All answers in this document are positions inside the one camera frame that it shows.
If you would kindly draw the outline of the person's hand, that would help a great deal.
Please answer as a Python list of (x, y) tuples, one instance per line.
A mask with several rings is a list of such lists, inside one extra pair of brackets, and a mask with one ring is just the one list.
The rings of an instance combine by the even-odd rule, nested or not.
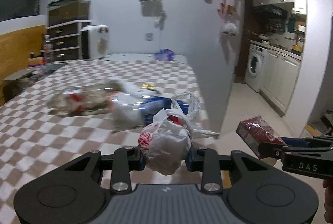
[(333, 182), (332, 180), (323, 181), (324, 191), (324, 219), (327, 223), (333, 223)]

